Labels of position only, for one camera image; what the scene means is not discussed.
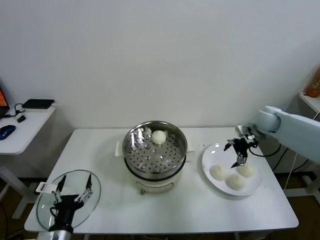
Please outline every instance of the cable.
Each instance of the cable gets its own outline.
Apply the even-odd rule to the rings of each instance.
[[[298,153],[296,153],[295,156],[294,156],[293,163],[292,163],[292,166],[291,166],[291,169],[290,169],[290,172],[289,172],[289,176],[286,179],[286,183],[285,183],[285,186],[284,186],[283,190],[285,190],[287,188],[287,185],[288,185],[288,182],[289,182],[289,178],[291,176],[291,173],[293,172],[293,169],[294,169],[294,166],[295,166],[295,163],[296,163],[297,156],[298,156]]]
[[[14,105],[14,115],[10,115],[10,114],[5,114],[5,115],[2,115],[1,118],[14,118],[15,116],[17,116],[18,114],[21,114],[23,112],[25,112],[26,110],[18,110],[17,109],[17,106],[18,105],[23,105],[22,103],[17,103],[16,105]]]
[[[17,234],[17,235],[12,236],[9,239],[12,239],[12,240],[24,240],[24,236],[22,234]]]
[[[200,238],[202,238],[204,235],[203,234],[201,234],[201,236],[200,237],[198,237],[196,240],[200,240]]]
[[[17,115],[17,111],[19,111],[20,113],[23,113],[25,110],[23,110],[23,111],[20,111],[20,110],[17,110],[17,106],[18,105],[23,105],[22,103],[17,103],[16,105],[14,105],[14,110],[15,110],[15,113],[16,113],[16,115]]]
[[[279,161],[276,163],[276,165],[274,166],[274,168],[272,169],[272,171],[274,172],[276,170],[276,168],[278,167],[278,165],[281,163],[282,158],[284,157],[284,155],[286,154],[286,152],[288,151],[289,148],[286,148],[286,150],[284,150],[284,152],[282,153],[281,157],[279,158]]]
[[[14,230],[14,231],[9,232],[6,237],[7,237],[7,239],[9,240],[9,239],[11,239],[12,237],[17,236],[18,234],[20,234],[20,233],[23,232],[24,230],[25,230],[24,228],[16,229],[16,230]]]
[[[300,166],[298,166],[297,168],[295,168],[295,169],[293,169],[292,170],[292,172],[294,172],[294,171],[296,171],[296,170],[298,170],[298,169],[300,169],[300,168],[302,168],[307,162],[309,161],[309,159],[307,159],[307,160],[305,160],[305,162],[304,163],[302,163]]]
[[[251,148],[249,148],[249,152],[252,153],[253,155],[257,156],[257,157],[262,157],[262,158],[266,158],[266,157],[271,157],[273,155],[276,155],[281,149],[281,144],[279,145],[279,147],[277,148],[277,150],[275,150],[275,152],[267,154],[267,155],[259,155],[259,154],[255,154],[251,151]]]
[[[3,206],[3,204],[1,202],[0,202],[0,206],[2,207],[2,210],[4,213],[4,218],[5,218],[5,237],[4,237],[4,239],[7,240],[8,239],[8,217],[7,217],[5,207]]]

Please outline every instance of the dough ball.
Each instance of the dough ball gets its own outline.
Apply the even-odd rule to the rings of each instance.
[[[245,164],[244,166],[238,166],[238,171],[242,176],[246,178],[250,178],[253,175],[255,175],[255,169],[250,164]]]
[[[246,180],[239,174],[233,174],[226,180],[226,183],[234,190],[241,190],[246,185]]]
[[[226,169],[220,165],[214,165],[210,168],[210,174],[218,181],[225,180],[228,176]]]
[[[166,141],[167,136],[164,131],[158,130],[152,133],[151,139],[154,144],[160,145]]]

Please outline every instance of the steamer tray with holes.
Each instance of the steamer tray with holes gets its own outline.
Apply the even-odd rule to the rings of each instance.
[[[161,145],[152,142],[151,135],[157,130],[166,134]],[[187,148],[186,137],[178,127],[168,122],[149,121],[126,134],[122,153],[126,167],[141,184],[162,186],[181,171],[186,162]]]

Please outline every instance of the blue mouse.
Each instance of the blue mouse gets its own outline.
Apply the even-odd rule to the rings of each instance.
[[[16,126],[14,125],[7,125],[0,128],[0,140],[6,139],[14,130],[16,130]]]

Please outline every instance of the white plate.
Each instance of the white plate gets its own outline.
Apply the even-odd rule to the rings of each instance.
[[[236,162],[236,159],[237,154],[233,147],[230,147],[227,151],[224,151],[224,145],[218,143],[210,145],[202,155],[203,171],[209,181],[221,191],[234,196],[249,196],[258,190],[262,182],[262,175],[259,165],[256,161],[252,160],[250,156],[248,156],[246,163],[254,167],[254,175],[247,178],[238,173],[237,167],[231,168],[231,166]],[[210,168],[214,165],[223,166],[227,170],[228,176],[231,176],[235,173],[239,174],[245,179],[245,187],[241,190],[233,190],[226,184],[225,180],[216,180],[210,174]]]

